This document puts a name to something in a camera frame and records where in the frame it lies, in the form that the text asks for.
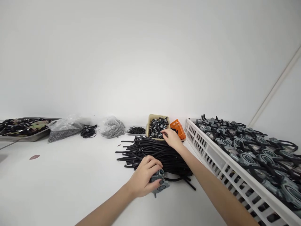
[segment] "orange basket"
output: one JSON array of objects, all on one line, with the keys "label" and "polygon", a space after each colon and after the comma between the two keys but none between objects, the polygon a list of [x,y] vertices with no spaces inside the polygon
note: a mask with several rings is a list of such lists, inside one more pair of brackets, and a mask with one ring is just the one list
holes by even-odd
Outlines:
[{"label": "orange basket", "polygon": [[181,123],[179,122],[179,120],[175,120],[170,124],[170,127],[173,129],[176,129],[178,131],[178,136],[181,140],[185,140],[186,139],[186,134],[184,133],[183,127],[181,125]]}]

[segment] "red disc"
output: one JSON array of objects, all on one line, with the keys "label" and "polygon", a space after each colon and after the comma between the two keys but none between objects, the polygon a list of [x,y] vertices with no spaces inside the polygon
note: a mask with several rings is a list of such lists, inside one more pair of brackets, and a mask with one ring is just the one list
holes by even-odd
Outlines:
[{"label": "red disc", "polygon": [[38,157],[40,157],[40,155],[34,155],[34,156],[31,157],[29,160],[33,160],[33,159],[36,159],[36,158],[38,158]]}]

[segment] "white plastic crate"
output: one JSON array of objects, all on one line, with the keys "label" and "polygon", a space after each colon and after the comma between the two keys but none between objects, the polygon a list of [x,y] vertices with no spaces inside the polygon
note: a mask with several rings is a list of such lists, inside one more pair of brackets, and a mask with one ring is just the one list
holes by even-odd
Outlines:
[{"label": "white plastic crate", "polygon": [[301,225],[301,219],[296,214],[228,156],[192,120],[186,120],[184,131],[187,141],[202,163],[236,196],[257,222],[268,226]]}]

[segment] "metal tray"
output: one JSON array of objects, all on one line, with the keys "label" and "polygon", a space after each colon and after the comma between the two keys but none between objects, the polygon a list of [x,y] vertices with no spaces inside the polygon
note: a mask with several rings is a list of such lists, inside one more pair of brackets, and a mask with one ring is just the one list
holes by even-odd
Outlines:
[{"label": "metal tray", "polygon": [[[24,117],[24,118],[18,118],[18,119],[25,119],[25,118],[39,119],[39,118],[43,118],[43,117]],[[43,118],[43,119],[59,120],[59,118]],[[37,141],[37,140],[49,135],[49,133],[50,133],[50,129],[48,128],[48,129],[45,129],[41,132],[38,132],[38,133],[36,133],[34,135],[31,135],[31,136],[28,136],[28,137],[8,137],[8,136],[1,136],[0,135],[0,141],[33,142],[33,141]]]}]

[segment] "plastic bag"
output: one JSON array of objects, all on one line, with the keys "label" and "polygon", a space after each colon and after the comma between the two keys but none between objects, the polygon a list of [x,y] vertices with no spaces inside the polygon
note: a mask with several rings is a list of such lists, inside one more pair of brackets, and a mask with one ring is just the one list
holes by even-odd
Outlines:
[{"label": "plastic bag", "polygon": [[125,126],[115,116],[109,116],[108,118],[104,119],[99,126],[100,134],[107,139],[118,137],[124,134]]},{"label": "plastic bag", "polygon": [[91,124],[89,118],[79,117],[77,115],[69,115],[65,119],[52,121],[48,127],[50,128],[50,135],[48,142],[54,142],[70,137],[81,131],[84,125]]}]

